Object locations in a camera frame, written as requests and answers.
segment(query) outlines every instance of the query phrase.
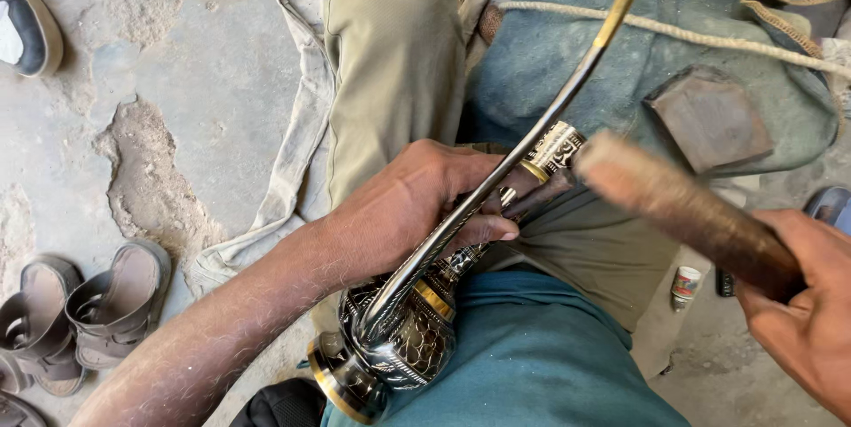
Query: concrete floor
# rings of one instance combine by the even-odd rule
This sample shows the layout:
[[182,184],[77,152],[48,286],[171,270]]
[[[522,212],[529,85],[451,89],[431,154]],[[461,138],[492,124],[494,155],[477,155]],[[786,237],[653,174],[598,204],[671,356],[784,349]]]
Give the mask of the concrete floor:
[[[293,102],[298,54],[275,0],[45,0],[66,35],[53,78],[0,67],[0,290],[34,252],[107,269],[125,236],[160,239],[176,263],[243,232],[266,190]],[[751,207],[799,207],[814,188],[851,184],[840,140],[823,159],[761,178]],[[709,276],[675,342],[675,370],[651,386],[697,426],[839,425],[746,333]],[[182,277],[166,317],[191,296]],[[307,320],[264,356],[293,375]],[[104,377],[53,399],[23,397],[66,424]],[[245,376],[210,425],[227,425],[258,387]]]

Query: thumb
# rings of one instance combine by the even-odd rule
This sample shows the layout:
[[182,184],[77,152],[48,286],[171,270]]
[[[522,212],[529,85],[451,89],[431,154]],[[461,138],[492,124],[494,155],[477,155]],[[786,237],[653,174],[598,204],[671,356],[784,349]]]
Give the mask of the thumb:
[[747,318],[750,334],[798,382],[807,382],[807,319],[801,312],[766,298],[753,287],[736,280],[736,297]]
[[452,238],[439,257],[451,256],[453,252],[465,246],[515,239],[519,234],[520,228],[511,219],[505,219],[501,215],[476,214]]

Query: rope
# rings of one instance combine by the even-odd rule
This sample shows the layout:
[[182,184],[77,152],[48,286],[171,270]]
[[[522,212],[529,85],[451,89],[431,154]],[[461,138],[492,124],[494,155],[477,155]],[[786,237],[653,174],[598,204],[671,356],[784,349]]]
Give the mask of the rope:
[[[508,1],[499,3],[497,6],[503,11],[508,9],[533,9],[536,11],[551,11],[553,13],[582,16],[584,18],[596,18],[599,20],[604,20],[609,14],[608,11],[602,9],[581,8],[579,6],[571,6],[569,4],[545,3],[540,1]],[[778,48],[776,46],[770,46],[765,43],[757,43],[741,38],[721,38],[718,36],[700,34],[694,31],[683,30],[682,28],[668,25],[657,20],[634,15],[627,15],[626,18],[624,18],[624,23],[632,25],[633,27],[639,27],[645,30],[661,33],[672,38],[681,39],[682,41],[688,41],[690,43],[704,44],[715,48],[728,48],[729,50],[750,51],[751,53],[770,56],[783,62],[793,63],[793,65],[813,68],[826,73],[834,73],[845,79],[851,80],[851,67],[844,67],[837,63],[830,63],[811,56],[800,55],[799,53],[784,50],[783,48]]]

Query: wooden hammer handle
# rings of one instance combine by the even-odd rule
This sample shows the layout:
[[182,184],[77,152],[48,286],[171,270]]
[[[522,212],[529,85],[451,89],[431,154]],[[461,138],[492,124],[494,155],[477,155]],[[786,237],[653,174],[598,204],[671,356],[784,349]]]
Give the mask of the wooden hammer handle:
[[807,285],[773,230],[671,163],[601,132],[577,153],[574,172],[606,201],[648,219],[737,278],[778,302]]

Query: black and gold engraved metal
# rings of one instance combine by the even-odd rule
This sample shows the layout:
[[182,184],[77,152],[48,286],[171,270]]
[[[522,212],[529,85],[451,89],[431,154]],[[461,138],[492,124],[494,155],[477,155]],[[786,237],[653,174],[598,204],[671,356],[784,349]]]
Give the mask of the black and gold engraved metal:
[[[488,177],[414,250],[394,273],[348,289],[340,300],[340,330],[308,346],[314,377],[335,406],[360,423],[377,421],[390,389],[417,389],[446,367],[455,350],[455,287],[490,246],[464,247],[436,259],[517,165],[546,182],[585,139],[559,115],[575,97],[609,46],[632,0],[614,0],[600,32],[567,83],[535,126]],[[505,208],[516,199],[500,191]]]

